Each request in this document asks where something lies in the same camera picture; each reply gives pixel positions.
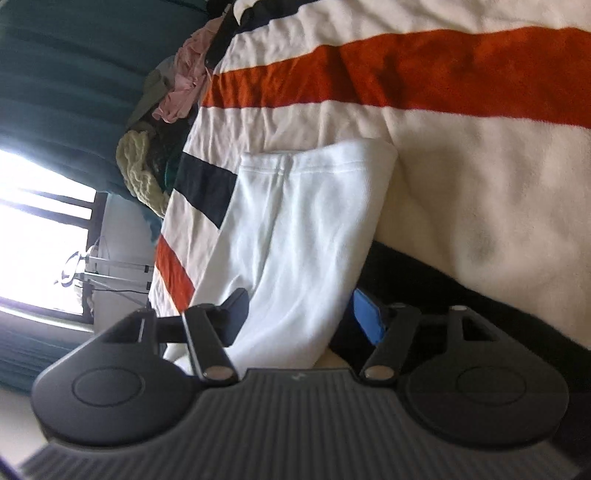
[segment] window frame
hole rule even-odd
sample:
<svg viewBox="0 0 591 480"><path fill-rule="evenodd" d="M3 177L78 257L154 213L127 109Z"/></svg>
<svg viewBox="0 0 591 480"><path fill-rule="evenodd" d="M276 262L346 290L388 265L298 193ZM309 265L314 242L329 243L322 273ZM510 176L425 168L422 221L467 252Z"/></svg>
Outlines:
<svg viewBox="0 0 591 480"><path fill-rule="evenodd" d="M51 198L54 200L58 200L63 203L68 203L70 205L81 206L84 208L88 208L91 210L90 219L83 219L73 215L67 215L65 213L57 213L52 212L50 210L45 210L38 207L32 207L29 205L22 205L16 202L10 202L7 200L0 199L0 204L6 205L9 207L13 207L19 209L23 212L30 213L35 216L39 216L42 218L46 218L49 220L56 221L58 223L63 223L66 225L75 225L81 228L85 228L87 230L87 238L86 238L86 249L88 250L92 245L97 243L98 239L100 238L100 230L102 229L103 225L103 218L105 216L105 206L107 202L108 194L104 192L96 192L94 202L86 202L84 200L74 199L71 197L63 196L63 195L56 195L47 192L39 192L36 190L27 190L22 189L28 193L37 194L42 197ZM78 322L78 323L85 323L88 325L92 325L94 323L94 317L92 311L90 310L90 306L88 305L88 300L92 296L92 286L88 283L84 283L82 286L82 314L77 313L68 313L68 312L61 312L59 310L48 309L45 307L38 307L35 305L30 305L28 303L24 303L21 301L11 300L0 296L0 305L19 310L28 314L33 315L42 315L45 317L51 317L54 319L61 319L61 320L69 320L71 322Z"/></svg>

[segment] pile of clothes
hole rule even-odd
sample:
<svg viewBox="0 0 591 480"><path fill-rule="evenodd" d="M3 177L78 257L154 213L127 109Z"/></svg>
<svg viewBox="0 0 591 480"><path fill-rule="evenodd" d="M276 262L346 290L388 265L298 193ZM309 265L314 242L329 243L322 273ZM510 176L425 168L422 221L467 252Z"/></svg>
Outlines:
<svg viewBox="0 0 591 480"><path fill-rule="evenodd" d="M144 94L117 145L125 185L140 202L164 218L178 164L201 98L209 84L205 54L223 16L210 20L185 41L174 57L146 78Z"/></svg>

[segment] orange stripe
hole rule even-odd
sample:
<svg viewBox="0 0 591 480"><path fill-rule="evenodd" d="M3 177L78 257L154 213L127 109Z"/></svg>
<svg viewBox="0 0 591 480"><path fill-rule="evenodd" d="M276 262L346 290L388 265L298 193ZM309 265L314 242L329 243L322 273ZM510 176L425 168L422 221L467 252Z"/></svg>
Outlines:
<svg viewBox="0 0 591 480"><path fill-rule="evenodd" d="M156 246L155 263L166 289L173 299L174 306L179 312L184 312L189 308L195 287L173 249L170 248L162 235L160 235Z"/></svg>
<svg viewBox="0 0 591 480"><path fill-rule="evenodd" d="M325 100L591 128L591 34L527 27L385 34L213 79L204 106Z"/></svg>

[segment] teal curtain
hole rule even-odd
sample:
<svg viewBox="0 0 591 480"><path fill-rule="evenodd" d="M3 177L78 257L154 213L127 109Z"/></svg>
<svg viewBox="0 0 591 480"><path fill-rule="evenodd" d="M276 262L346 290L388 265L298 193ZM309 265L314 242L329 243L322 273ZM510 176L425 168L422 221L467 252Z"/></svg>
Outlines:
<svg viewBox="0 0 591 480"><path fill-rule="evenodd" d="M78 346L0 326L0 385L28 394L41 372Z"/></svg>
<svg viewBox="0 0 591 480"><path fill-rule="evenodd" d="M207 21L199 2L0 0L0 150L130 199L117 142L146 75Z"/></svg>

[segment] bright window light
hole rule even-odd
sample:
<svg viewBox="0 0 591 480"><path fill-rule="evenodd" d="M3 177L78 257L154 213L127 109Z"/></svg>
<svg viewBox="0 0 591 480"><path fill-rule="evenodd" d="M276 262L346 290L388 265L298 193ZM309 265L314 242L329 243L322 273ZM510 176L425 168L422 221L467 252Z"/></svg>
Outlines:
<svg viewBox="0 0 591 480"><path fill-rule="evenodd" d="M17 155L0 151L0 199L89 219L91 210L19 189L93 202L95 191ZM82 314L82 289L54 284L68 257L86 250L87 230L0 205L0 296Z"/></svg>

